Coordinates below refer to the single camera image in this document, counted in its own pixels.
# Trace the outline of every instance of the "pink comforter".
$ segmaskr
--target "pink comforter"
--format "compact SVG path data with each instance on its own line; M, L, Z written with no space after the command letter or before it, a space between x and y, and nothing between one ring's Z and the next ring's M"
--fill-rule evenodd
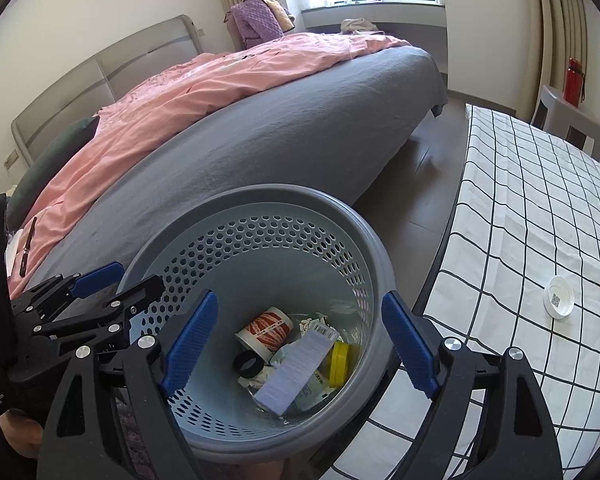
M26 219L37 217L26 275L12 273L21 294L43 259L110 186L140 160L220 108L338 62L409 44L390 36L293 34L236 54L201 54L149 78L99 111L96 136L51 180ZM26 236L14 268L20 268Z

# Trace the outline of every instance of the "blue gripper pad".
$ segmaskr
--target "blue gripper pad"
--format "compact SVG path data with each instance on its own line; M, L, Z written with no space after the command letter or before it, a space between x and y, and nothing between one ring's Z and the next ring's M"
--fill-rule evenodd
M125 267L119 262L111 262L77 278L70 289L71 295L74 298L88 298L91 294L119 282L124 275Z
M198 308L177 336L165 356L164 377L160 388L166 397L187 385L193 368L218 321L218 298L212 292L202 299Z
M441 386L436 380L434 355L393 292L382 298L382 322L413 387L432 399Z

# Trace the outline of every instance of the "gray tile floor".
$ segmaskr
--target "gray tile floor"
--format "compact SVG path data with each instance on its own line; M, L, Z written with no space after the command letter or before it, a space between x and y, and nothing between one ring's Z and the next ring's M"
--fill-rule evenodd
M454 204L467 142L464 102L431 113L354 208L371 224L394 266L398 292L413 307Z

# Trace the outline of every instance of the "yellow lid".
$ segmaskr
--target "yellow lid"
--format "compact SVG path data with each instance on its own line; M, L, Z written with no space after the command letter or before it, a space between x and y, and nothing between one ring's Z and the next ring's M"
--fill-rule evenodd
M331 369L329 371L330 388L340 388L347 382L349 373L349 345L336 341L331 351Z

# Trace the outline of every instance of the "silver bolt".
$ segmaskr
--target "silver bolt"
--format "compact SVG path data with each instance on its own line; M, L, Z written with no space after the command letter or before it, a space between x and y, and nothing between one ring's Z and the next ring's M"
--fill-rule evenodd
M516 361L520 361L525 356L525 353L520 349L512 346L509 348L509 356Z
M91 348L89 348L87 345L83 345L75 351L75 356L78 359L84 359L90 353L91 353Z
M152 335L143 335L140 339L138 339L138 346L140 348L151 348L154 344L155 339Z
M452 351L456 351L462 348L462 343L455 337L448 337L445 339L445 346Z

